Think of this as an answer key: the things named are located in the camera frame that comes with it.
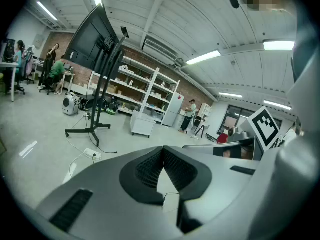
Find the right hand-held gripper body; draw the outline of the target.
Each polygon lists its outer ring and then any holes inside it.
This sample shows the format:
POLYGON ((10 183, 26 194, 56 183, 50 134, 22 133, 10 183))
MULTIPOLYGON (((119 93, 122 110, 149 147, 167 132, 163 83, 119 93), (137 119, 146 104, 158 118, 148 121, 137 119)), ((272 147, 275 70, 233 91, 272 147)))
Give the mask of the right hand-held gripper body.
POLYGON ((260 161, 264 153, 275 146, 280 136, 276 121, 263 106, 238 127, 228 131, 226 143, 217 144, 213 154, 218 157, 260 161))

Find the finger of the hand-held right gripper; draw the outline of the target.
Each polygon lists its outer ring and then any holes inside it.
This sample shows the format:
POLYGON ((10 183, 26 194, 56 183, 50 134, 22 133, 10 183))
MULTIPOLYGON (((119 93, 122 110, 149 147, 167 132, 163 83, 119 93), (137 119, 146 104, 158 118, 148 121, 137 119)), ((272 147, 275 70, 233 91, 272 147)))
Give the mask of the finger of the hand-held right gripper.
POLYGON ((213 149, 215 144, 205 144, 205 145, 184 145, 183 149, 213 149))

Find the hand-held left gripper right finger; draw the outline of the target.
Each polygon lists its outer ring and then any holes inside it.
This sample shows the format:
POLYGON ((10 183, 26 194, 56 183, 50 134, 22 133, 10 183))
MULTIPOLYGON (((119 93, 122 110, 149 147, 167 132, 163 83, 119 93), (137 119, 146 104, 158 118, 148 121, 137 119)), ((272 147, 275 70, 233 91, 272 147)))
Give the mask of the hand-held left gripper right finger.
POLYGON ((201 197, 189 200, 166 214, 178 227, 200 227, 218 216, 236 199, 251 180, 259 162, 215 156, 214 149, 185 150, 192 159, 210 169, 212 179, 201 197))

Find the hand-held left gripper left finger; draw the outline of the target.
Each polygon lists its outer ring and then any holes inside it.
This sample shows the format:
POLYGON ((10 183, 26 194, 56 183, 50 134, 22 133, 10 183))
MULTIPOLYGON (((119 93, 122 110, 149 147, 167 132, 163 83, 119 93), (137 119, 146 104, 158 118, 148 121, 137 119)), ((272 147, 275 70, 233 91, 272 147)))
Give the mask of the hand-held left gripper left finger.
POLYGON ((157 191, 163 148, 97 162, 53 190, 37 207, 50 240, 174 240, 183 234, 157 191))

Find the white power strip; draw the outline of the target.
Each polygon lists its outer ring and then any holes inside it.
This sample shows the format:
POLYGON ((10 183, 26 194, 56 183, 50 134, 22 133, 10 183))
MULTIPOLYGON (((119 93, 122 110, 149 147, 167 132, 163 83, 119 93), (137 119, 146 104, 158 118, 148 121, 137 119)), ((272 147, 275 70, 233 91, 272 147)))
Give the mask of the white power strip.
POLYGON ((90 159, 93 159, 93 154, 96 154, 95 160, 100 160, 102 158, 102 155, 100 152, 94 151, 90 148, 86 148, 84 150, 84 154, 90 159))

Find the black tripod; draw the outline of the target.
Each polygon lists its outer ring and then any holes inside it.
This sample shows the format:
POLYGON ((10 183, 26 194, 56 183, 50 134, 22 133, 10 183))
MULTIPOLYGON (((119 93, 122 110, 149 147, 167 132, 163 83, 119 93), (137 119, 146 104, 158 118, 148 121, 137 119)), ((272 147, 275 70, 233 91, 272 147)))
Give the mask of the black tripod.
POLYGON ((201 132, 200 138, 202 139, 207 134, 209 128, 210 128, 210 125, 202 124, 197 130, 197 132, 195 133, 195 136, 197 136, 199 132, 201 132))

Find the dark glass door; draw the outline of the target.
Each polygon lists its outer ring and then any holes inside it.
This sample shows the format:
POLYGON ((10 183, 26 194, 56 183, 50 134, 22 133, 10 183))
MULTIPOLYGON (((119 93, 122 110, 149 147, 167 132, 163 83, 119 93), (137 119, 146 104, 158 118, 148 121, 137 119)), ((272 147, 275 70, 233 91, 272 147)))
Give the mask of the dark glass door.
POLYGON ((217 133, 222 134, 225 130, 240 126, 247 118, 249 118, 253 114, 254 112, 251 110, 229 105, 217 133))

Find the white cubby shelf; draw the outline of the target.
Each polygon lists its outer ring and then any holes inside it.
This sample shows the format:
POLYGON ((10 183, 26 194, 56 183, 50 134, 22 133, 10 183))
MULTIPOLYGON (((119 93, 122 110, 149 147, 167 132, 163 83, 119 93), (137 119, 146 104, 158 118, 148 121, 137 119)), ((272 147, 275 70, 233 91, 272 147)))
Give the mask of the white cubby shelf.
POLYGON ((211 110, 212 107, 206 103, 202 103, 199 112, 198 112, 198 116, 205 121, 206 119, 208 119, 211 115, 211 110))

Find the white refrigerator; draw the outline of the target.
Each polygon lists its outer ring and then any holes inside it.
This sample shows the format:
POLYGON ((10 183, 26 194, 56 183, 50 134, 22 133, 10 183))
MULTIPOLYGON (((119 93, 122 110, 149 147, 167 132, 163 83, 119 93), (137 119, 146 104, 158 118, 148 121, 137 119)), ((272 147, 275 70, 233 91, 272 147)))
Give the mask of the white refrigerator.
POLYGON ((170 103, 166 104, 164 107, 165 113, 162 119, 162 125, 171 127, 181 110, 184 96, 178 92, 175 92, 174 94, 171 93, 168 95, 168 100, 170 103))

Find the black wheeled TV stand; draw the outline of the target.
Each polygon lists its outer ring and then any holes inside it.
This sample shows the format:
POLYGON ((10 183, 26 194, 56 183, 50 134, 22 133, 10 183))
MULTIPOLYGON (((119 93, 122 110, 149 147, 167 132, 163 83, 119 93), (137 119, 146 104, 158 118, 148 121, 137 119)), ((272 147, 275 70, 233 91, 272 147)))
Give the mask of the black wheeled TV stand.
POLYGON ((93 99, 93 106, 91 109, 91 116, 90 116, 90 127, 86 127, 85 129, 65 129, 65 135, 68 138, 70 134, 88 134, 96 141, 96 147, 98 148, 100 145, 100 140, 96 135, 95 130, 97 128, 107 128, 110 129, 110 124, 103 124, 100 123, 101 111, 102 111, 102 104, 105 98, 105 94, 111 79, 111 74, 116 67, 117 61, 120 59, 123 51, 121 50, 122 43, 126 40, 127 35, 125 34, 119 43, 114 44, 111 51, 107 52, 106 50, 101 50, 98 54, 98 63, 96 66, 100 70, 102 70, 97 87, 94 93, 93 99))

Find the white rolling cabinet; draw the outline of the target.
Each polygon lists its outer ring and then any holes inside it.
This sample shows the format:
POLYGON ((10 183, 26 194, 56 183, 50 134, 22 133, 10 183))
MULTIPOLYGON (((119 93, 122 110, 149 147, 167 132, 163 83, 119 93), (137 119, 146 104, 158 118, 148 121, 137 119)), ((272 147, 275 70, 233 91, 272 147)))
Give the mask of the white rolling cabinet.
POLYGON ((145 113, 134 111, 130 119, 130 131, 134 135, 151 137, 156 121, 145 113))

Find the white ceiling air conditioner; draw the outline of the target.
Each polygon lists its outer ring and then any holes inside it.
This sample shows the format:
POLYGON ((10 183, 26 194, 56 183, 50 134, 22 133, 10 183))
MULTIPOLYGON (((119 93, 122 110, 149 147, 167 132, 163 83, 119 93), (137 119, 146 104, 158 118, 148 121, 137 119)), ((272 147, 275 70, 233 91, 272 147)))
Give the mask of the white ceiling air conditioner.
POLYGON ((141 50, 152 58, 164 63, 174 65, 177 62, 178 54, 164 43, 146 35, 140 43, 141 50))

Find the black television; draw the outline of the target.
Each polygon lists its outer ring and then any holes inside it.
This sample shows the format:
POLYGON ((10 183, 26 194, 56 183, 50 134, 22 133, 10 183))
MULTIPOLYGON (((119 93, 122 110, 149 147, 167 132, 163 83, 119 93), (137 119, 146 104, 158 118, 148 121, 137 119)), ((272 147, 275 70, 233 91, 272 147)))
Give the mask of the black television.
POLYGON ((119 43, 119 39, 105 9, 99 4, 77 29, 66 49, 64 58, 69 62, 102 74, 103 64, 117 43, 119 43))

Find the white desk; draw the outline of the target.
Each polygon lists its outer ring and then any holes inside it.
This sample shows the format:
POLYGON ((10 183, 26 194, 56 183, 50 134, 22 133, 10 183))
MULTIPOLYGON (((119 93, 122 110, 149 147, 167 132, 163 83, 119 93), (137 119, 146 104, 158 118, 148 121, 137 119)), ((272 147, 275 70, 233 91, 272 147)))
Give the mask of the white desk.
POLYGON ((12 69, 12 77, 11 77, 11 86, 10 86, 10 95, 11 101, 15 101, 15 78, 17 73, 18 63, 16 62, 0 62, 0 68, 10 68, 12 69))

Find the black computer monitor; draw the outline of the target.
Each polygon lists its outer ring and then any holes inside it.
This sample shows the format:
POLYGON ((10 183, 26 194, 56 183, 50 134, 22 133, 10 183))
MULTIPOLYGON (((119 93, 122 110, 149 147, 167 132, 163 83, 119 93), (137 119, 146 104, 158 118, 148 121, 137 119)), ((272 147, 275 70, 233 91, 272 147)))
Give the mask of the black computer monitor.
POLYGON ((5 63, 13 63, 15 56, 15 43, 14 39, 7 39, 5 41, 4 53, 2 61, 5 63))

